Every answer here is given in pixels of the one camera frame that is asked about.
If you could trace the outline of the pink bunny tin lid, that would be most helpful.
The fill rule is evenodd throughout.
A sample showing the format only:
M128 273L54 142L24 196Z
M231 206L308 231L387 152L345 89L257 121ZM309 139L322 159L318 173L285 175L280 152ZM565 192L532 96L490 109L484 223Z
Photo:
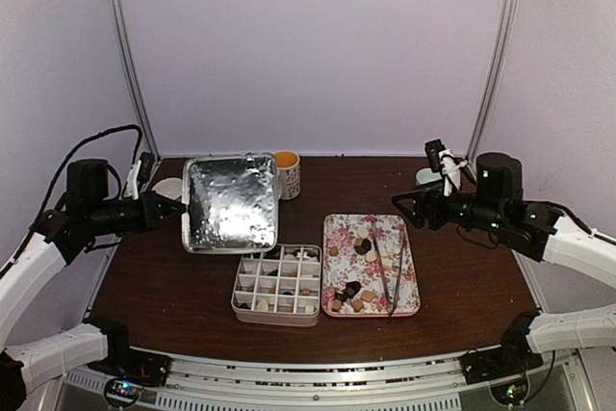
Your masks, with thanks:
M193 254L265 252L278 241L278 170L270 153L184 164L182 244Z

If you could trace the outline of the white oval chocolate bottom row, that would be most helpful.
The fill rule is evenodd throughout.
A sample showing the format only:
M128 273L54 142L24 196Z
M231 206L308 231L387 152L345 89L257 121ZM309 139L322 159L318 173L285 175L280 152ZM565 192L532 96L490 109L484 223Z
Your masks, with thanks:
M258 300L255 306L255 310L259 312L267 312L270 308L270 305L266 300Z

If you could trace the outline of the pink tin box with dividers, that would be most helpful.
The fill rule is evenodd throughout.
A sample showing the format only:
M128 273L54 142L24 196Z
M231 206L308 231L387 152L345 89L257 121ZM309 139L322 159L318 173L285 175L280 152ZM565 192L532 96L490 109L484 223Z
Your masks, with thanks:
M293 253L297 261L283 260L285 253ZM279 270L278 277L267 276ZM254 285L254 293L246 288ZM277 294L269 294L270 288ZM301 295L303 289L312 291L310 296ZM281 295L292 291L293 296ZM267 312L255 310L258 300L269 304ZM250 305L249 310L237 308L240 303ZM305 307L313 305L314 313L305 313ZM280 307L292 306L292 313L284 313ZM244 254L236 272L231 295L231 308L241 322L307 328L318 323L321 311L321 249L313 244L278 244L264 252Z

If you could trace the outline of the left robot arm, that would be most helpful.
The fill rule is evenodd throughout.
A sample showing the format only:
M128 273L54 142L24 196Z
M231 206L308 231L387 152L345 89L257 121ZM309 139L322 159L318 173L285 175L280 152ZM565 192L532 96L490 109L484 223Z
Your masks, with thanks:
M44 286L92 249L96 238L157 231L185 212L181 201L154 191L111 198L108 177L113 173L101 159L69 164L57 207L36 218L24 247L1 269L2 340ZM86 364L101 363L115 375L128 376L138 370L138 359L127 328L107 319L87 319L22 346L2 343L1 407L18 409L40 385Z

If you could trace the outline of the tan Sweet chocolate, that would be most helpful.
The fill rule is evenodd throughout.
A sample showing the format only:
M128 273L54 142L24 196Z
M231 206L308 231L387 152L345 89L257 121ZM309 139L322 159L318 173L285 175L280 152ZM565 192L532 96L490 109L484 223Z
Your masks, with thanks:
M361 299L366 302L371 302L374 299L374 292L372 291L364 291L361 294Z

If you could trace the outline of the pale blue ceramic bowl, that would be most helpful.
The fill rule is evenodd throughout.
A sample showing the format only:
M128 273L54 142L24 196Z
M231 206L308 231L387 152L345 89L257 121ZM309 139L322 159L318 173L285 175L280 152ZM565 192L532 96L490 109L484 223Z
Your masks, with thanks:
M415 182L418 187L431 187L443 182L440 172L434 172L430 167L424 167L417 171Z

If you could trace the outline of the white black bowl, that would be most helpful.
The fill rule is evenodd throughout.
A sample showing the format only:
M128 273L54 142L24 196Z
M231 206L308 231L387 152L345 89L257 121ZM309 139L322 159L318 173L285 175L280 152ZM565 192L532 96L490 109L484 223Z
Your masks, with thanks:
M183 180L178 177L168 177L158 181L152 191L167 199L181 201L183 195Z

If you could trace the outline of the floral pink tray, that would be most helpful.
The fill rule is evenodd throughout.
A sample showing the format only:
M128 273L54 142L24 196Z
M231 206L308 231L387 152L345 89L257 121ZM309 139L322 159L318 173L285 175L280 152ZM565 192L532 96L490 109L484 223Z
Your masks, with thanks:
M366 239L357 229L366 227ZM398 215L330 214L323 221L321 307L333 318L405 318L421 307L404 219ZM361 299L364 291L374 299Z

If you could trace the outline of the white mug with orange inside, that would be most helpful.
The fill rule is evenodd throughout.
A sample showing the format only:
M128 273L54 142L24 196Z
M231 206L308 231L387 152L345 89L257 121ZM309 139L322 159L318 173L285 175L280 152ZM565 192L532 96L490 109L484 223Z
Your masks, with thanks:
M292 200L300 194L300 157L292 151L278 151L274 154L278 169L280 198Z

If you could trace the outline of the left aluminium frame post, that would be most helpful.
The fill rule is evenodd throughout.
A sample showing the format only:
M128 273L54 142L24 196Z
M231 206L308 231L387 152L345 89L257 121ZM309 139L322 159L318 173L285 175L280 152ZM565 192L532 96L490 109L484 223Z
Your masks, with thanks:
M137 123L143 131L143 139L146 148L154 155L156 161L160 161L161 154L155 141L152 126L145 108L122 0L109 0L109 3L115 28L115 38L120 64L124 73L132 107L137 118Z

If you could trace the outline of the aluminium frame post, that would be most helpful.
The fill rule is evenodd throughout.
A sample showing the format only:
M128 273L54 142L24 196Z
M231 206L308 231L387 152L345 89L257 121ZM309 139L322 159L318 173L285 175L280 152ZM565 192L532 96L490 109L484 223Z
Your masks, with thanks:
M500 19L493 52L475 119L474 129L466 152L467 158L471 160L478 154L481 141L487 129L490 113L496 100L518 5L519 0L502 0L501 2Z
M156 161L160 161L161 154L155 141L152 126L145 108L122 0L109 0L109 3L115 28L115 38L120 64L124 73L132 107L137 118L137 123L143 131L143 139L146 148L154 155Z

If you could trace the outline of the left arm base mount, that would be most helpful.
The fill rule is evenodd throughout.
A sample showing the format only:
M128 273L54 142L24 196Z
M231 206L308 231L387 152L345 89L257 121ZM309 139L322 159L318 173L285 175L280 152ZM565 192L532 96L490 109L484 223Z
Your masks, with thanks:
M130 346L129 331L121 323L104 318L86 318L107 339L108 355L88 364L90 370L110 378L103 386L103 398L114 409L124 410L141 398L146 388L167 384L171 359L167 355L137 350Z

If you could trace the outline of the front aluminium rail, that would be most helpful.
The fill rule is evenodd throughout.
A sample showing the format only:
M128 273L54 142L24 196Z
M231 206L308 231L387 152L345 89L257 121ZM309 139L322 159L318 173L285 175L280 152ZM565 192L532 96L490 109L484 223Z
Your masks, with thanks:
M134 410L595 410L580 355L543 357L528 372L473 383L455 352L334 364L242 362L173 354L162 387Z

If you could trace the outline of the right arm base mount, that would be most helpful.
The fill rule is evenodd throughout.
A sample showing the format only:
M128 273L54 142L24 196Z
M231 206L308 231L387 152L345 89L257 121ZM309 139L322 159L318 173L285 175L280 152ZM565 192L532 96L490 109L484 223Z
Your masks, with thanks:
M487 382L492 398L509 408L523 406L531 397L528 373L544 364L531 350L526 335L537 313L518 315L507 327L497 347L470 349L460 357L468 385Z

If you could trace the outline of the right aluminium frame post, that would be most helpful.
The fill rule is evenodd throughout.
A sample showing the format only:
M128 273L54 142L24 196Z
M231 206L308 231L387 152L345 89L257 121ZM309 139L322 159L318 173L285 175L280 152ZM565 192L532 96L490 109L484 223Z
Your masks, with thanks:
M466 152L467 158L471 160L478 154L481 141L487 129L490 113L496 100L518 5L519 0L502 0L501 2L500 19L493 52L475 119L474 129Z

